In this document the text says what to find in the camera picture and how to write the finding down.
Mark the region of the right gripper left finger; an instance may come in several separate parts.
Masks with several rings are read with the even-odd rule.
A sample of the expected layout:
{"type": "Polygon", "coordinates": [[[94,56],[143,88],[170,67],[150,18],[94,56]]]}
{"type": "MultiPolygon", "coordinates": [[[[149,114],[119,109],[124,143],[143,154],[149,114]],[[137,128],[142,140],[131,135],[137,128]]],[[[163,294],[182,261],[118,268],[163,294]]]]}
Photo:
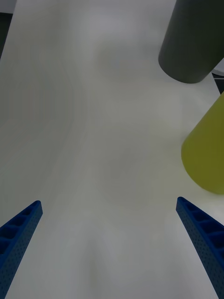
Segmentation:
{"type": "Polygon", "coordinates": [[[4,299],[42,217],[37,200],[0,227],[0,298],[4,299]]]}

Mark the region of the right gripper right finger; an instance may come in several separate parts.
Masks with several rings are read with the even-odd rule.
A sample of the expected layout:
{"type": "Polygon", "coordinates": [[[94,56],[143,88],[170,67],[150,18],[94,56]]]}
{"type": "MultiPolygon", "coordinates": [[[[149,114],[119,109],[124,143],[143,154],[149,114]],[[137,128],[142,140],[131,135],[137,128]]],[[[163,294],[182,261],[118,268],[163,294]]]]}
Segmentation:
{"type": "Polygon", "coordinates": [[[224,298],[224,226],[183,197],[176,211],[218,298],[224,298]]]}

